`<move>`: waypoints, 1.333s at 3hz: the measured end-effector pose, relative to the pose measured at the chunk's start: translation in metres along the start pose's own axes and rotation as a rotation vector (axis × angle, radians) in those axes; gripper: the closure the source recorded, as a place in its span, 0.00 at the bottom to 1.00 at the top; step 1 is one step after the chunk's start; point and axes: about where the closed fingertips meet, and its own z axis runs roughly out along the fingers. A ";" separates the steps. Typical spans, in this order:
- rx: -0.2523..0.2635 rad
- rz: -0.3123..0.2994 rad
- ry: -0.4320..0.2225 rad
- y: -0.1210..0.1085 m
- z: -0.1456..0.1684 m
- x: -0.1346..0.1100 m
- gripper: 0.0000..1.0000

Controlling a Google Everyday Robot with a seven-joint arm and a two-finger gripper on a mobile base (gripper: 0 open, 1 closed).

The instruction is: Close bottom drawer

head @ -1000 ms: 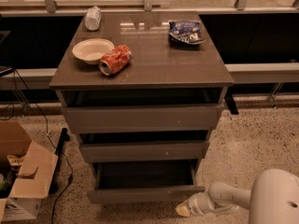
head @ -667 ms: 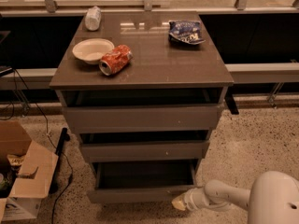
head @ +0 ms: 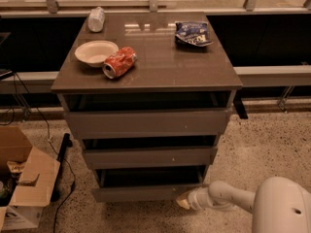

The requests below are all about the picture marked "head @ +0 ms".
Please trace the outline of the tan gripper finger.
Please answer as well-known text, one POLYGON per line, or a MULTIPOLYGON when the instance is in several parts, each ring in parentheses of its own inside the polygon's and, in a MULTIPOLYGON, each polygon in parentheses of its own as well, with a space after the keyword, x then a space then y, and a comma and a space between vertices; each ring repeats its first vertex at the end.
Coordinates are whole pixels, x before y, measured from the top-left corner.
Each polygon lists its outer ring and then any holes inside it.
POLYGON ((190 202, 189 202, 189 192, 185 192, 180 194, 176 198, 176 203, 183 209, 189 210, 190 209, 190 202))

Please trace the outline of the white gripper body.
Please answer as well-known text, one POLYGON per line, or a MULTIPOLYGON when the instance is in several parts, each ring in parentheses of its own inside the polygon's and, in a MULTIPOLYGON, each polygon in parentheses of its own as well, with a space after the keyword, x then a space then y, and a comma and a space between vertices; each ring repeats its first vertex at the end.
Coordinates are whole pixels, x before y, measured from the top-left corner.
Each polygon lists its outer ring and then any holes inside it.
POLYGON ((199 187, 192 190, 188 195, 190 207, 194 210, 203 210, 213 207, 213 200, 207 187, 199 187))

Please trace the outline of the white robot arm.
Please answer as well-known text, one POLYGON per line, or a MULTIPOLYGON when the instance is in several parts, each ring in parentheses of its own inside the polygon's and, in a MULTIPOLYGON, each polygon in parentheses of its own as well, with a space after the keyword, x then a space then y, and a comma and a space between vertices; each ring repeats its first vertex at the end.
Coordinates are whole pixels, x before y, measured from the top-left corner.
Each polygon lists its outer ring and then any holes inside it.
POLYGON ((178 196, 186 209, 226 211, 235 206, 250 213, 252 233, 311 233, 311 193, 289 179, 271 177, 256 192, 214 181, 178 196))

